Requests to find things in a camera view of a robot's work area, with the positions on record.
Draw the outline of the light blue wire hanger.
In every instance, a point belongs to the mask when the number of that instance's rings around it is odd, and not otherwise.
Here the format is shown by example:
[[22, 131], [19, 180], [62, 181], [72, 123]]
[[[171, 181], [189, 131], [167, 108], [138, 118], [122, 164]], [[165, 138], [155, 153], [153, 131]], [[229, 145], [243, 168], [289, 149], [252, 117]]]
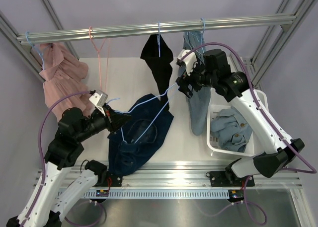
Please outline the light blue wire hanger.
[[160, 95], [152, 93], [139, 98], [128, 111], [116, 111], [132, 116], [118, 132], [110, 134], [111, 142], [141, 144], [163, 142], [171, 127], [174, 116], [164, 110], [165, 105], [159, 100]]

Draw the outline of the dark blue denim skirt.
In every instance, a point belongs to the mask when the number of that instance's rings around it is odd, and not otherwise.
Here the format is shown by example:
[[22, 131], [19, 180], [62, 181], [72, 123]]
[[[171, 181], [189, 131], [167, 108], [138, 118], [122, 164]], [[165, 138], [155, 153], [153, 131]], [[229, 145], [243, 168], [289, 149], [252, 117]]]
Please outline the dark blue denim skirt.
[[117, 176], [134, 173], [160, 149], [174, 118], [153, 94], [139, 98], [130, 115], [121, 130], [108, 136], [108, 169]]

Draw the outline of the light blue denim skirt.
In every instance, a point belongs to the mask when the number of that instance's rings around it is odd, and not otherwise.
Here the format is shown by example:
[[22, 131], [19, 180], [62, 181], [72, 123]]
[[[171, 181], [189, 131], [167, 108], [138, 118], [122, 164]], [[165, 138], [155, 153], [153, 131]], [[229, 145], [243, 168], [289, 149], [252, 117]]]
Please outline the light blue denim skirt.
[[210, 134], [225, 151], [244, 153], [252, 134], [252, 128], [234, 107], [222, 109], [210, 122]]

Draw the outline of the pink wire hanger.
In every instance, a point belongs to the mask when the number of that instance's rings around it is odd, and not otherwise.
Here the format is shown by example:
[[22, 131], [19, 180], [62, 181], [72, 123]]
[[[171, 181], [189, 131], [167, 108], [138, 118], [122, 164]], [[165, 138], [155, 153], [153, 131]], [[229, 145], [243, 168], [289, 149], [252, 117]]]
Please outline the pink wire hanger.
[[89, 27], [89, 39], [93, 45], [94, 50], [97, 52], [97, 58], [98, 58], [98, 70], [99, 70], [99, 83], [100, 83], [100, 89], [104, 88], [103, 91], [107, 91], [107, 81], [108, 81], [108, 68], [109, 68], [109, 49], [110, 49], [110, 44], [108, 44], [108, 50], [107, 50], [107, 58], [106, 58], [106, 66], [105, 66], [105, 82], [103, 84], [102, 82], [102, 65], [101, 65], [101, 52], [103, 50], [103, 47], [108, 40], [107, 38], [104, 38], [104, 40], [101, 43], [101, 46], [98, 48], [94, 42], [94, 36], [92, 34], [93, 32], [93, 27]]

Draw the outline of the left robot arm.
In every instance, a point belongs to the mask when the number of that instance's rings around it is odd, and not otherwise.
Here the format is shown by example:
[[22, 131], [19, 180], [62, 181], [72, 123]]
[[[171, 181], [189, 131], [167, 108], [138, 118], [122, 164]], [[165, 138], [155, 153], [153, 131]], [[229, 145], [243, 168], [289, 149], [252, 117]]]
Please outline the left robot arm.
[[118, 131], [130, 121], [131, 115], [118, 113], [110, 106], [95, 109], [88, 118], [79, 108], [63, 112], [58, 122], [58, 130], [50, 142], [44, 156], [45, 171], [24, 210], [7, 222], [8, 227], [59, 227], [68, 212], [93, 186], [107, 182], [107, 167], [99, 161], [91, 160], [84, 172], [62, 193], [58, 191], [65, 177], [70, 173], [77, 158], [83, 152], [83, 141], [107, 129]]

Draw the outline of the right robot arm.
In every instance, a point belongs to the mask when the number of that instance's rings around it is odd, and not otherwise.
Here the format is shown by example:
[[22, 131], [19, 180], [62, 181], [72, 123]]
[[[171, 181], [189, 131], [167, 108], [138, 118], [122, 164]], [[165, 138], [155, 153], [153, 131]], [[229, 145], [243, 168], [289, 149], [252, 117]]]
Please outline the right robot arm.
[[300, 138], [293, 139], [279, 126], [259, 100], [247, 75], [231, 71], [224, 51], [213, 49], [202, 56], [203, 62], [200, 62], [194, 51], [185, 49], [178, 55], [177, 64], [185, 67], [184, 73], [176, 80], [179, 91], [191, 98], [190, 85], [195, 91], [202, 87], [213, 88], [242, 115], [263, 147], [262, 153], [239, 158], [221, 173], [211, 172], [210, 176], [220, 178], [221, 182], [226, 181], [231, 186], [247, 183], [250, 175], [272, 177], [299, 155], [304, 142]]

